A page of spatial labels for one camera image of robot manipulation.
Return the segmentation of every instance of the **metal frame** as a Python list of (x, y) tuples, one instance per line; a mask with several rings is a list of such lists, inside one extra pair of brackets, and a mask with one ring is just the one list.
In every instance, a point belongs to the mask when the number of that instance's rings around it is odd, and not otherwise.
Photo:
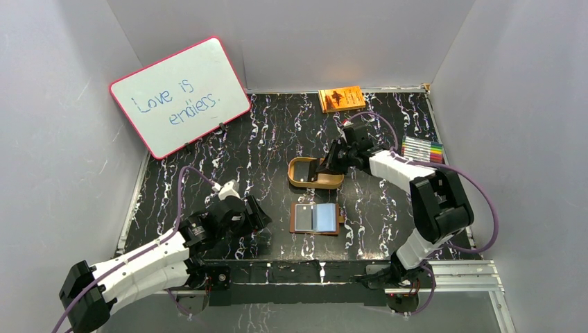
[[(367, 88), (362, 89), (363, 92), (425, 92), (427, 91), (424, 89), (422, 85), (420, 86), (412, 86), (412, 87), (381, 87), (381, 88)], [(305, 93), (305, 92), (257, 92), (253, 90), (247, 90), (247, 93), (252, 94), (287, 94), (287, 93)], [(426, 94), (426, 102), (431, 111), (431, 120), (433, 122), (433, 126), (438, 131), (437, 121), (435, 120), (435, 111), (433, 106), (431, 105), (431, 100)], [(437, 132), (437, 138), (439, 143), (442, 144), (441, 136), (439, 132)], [(125, 242), (128, 236), (128, 231), (130, 228), (130, 224), (132, 222), (132, 213), (135, 210), (135, 204), (137, 202), (137, 198), (139, 192), (141, 190), (141, 186), (143, 184), (143, 179), (145, 177), (145, 172), (147, 168), (147, 164), (149, 161), (149, 152), (146, 153), (146, 157), (144, 161), (141, 163), (139, 167), (139, 174), (137, 176), (137, 182), (135, 184), (135, 189), (132, 194), (132, 200), (130, 202), (129, 210), (127, 213), (127, 217), (125, 219), (125, 223), (123, 229), (121, 231), (121, 236), (119, 237), (118, 246), (116, 249), (117, 254), (124, 253)], [(447, 159), (447, 152), (443, 151), (443, 157), (445, 162), (448, 162)], [(474, 238), (472, 236), (472, 230), (470, 227), (466, 228), (467, 236), (470, 242), (470, 245), (474, 245)], [(431, 267), (433, 268), (433, 273), (435, 274), (435, 279), (437, 282), (437, 287), (435, 288), (435, 292), (473, 292), (473, 291), (481, 291), (481, 292), (488, 292), (490, 295), (490, 300), (492, 301), (492, 307), (494, 308), (494, 314), (496, 316), (496, 320), (499, 324), (500, 330), (502, 333), (515, 333), (515, 326), (512, 322), (512, 318), (510, 316), (510, 312), (508, 311), (508, 306), (506, 304), (504, 298), (504, 288), (502, 282), (500, 280), (498, 271), (496, 266), (494, 265), (493, 260), (443, 260), (443, 261), (432, 261), (429, 262)], [(404, 289), (384, 289), (386, 293), (401, 293), (406, 292)], [(421, 289), (423, 292), (431, 292), (431, 289)], [(159, 291), (155, 293), (156, 295), (165, 295), (167, 296), (167, 292)], [(177, 296), (179, 297), (194, 297), (194, 296), (202, 296), (205, 297), (206, 293), (204, 291), (199, 290), (179, 290), (176, 291)]]

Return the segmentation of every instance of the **marble pattern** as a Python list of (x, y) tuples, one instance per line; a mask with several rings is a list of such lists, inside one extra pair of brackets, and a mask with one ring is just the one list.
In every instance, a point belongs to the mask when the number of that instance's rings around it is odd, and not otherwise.
[[(253, 94), (251, 112), (227, 125), (227, 132), (207, 135), (165, 160), (148, 162), (132, 215), (125, 250), (145, 244), (172, 227), (177, 214), (178, 172), (190, 164), (223, 184), (235, 179), (239, 193), (253, 194), (273, 222), (240, 239), (227, 237), (205, 259), (375, 260), (386, 259), (414, 228), (410, 196), (390, 183), (352, 169), (337, 190), (298, 189), (287, 179), (288, 163), (297, 156), (322, 157), (338, 126), (354, 112), (323, 114), (317, 94)], [(437, 141), (431, 113), (422, 93), (364, 94), (366, 109), (383, 115), (399, 139), (410, 135)], [(378, 119), (363, 117), (378, 144), (393, 136)], [(214, 198), (198, 175), (184, 179), (183, 217)], [(291, 234), (291, 203), (338, 203), (345, 217), (337, 237)], [(462, 233), (452, 240), (469, 247)], [(477, 259), (444, 249), (437, 259)]]

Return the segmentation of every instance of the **robotic arm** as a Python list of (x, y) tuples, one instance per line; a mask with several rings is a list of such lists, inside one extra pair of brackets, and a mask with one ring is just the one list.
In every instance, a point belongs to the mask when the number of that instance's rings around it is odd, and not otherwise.
[[(220, 200), (182, 221), (178, 232), (169, 239), (173, 230), (107, 262), (88, 266), (82, 261), (72, 266), (59, 292), (64, 308), (98, 277), (121, 262), (126, 263), (103, 278), (73, 306), (68, 314), (73, 331), (97, 330), (120, 308), (163, 289), (182, 286), (198, 289), (205, 284), (211, 289), (226, 287), (230, 270), (206, 265), (201, 259), (202, 253), (213, 248), (227, 233), (242, 237), (271, 222), (255, 198), (247, 196), (243, 202), (237, 188), (233, 180), (223, 187), (218, 185), (216, 191)], [(152, 250), (129, 261), (154, 244), (156, 247)]]
[(346, 174), (349, 167), (397, 185), (410, 194), (415, 229), (390, 258), (390, 268), (370, 279), (399, 285), (422, 272), (420, 264), (443, 243), (474, 222), (458, 174), (412, 164), (386, 147), (375, 146), (365, 125), (345, 123), (342, 135), (331, 143), (316, 173)]

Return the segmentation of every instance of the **tabletop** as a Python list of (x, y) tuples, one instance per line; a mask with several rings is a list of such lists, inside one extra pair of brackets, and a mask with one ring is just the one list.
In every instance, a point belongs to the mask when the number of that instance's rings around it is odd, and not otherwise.
[[(239, 193), (252, 194), (273, 220), (265, 230), (246, 237), (226, 237), (204, 258), (275, 261), (387, 259), (414, 228), (410, 195), (398, 187), (351, 169), (336, 190), (300, 189), (288, 182), (294, 157), (324, 157), (338, 126), (354, 112), (323, 114), (317, 94), (251, 94), (249, 113), (231, 121), (226, 132), (206, 135), (188, 149), (164, 160), (150, 157), (146, 166), (125, 244), (133, 250), (172, 228), (177, 215), (178, 173), (184, 165), (200, 169), (220, 184), (235, 179)], [(366, 110), (385, 117), (399, 139), (403, 135), (438, 142), (426, 94), (423, 92), (364, 93)], [(386, 125), (363, 116), (371, 138), (393, 145)], [(213, 197), (210, 186), (192, 172), (185, 178), (185, 218), (205, 208)], [(338, 236), (292, 234), (292, 203), (338, 203), (345, 222)], [(462, 232), (451, 242), (470, 248)], [(479, 259), (444, 248), (436, 259)]]

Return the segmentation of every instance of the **orange book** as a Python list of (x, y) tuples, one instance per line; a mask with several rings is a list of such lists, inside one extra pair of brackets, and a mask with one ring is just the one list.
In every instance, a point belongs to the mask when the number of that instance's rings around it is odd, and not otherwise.
[(319, 90), (322, 113), (356, 110), (365, 107), (360, 87)]

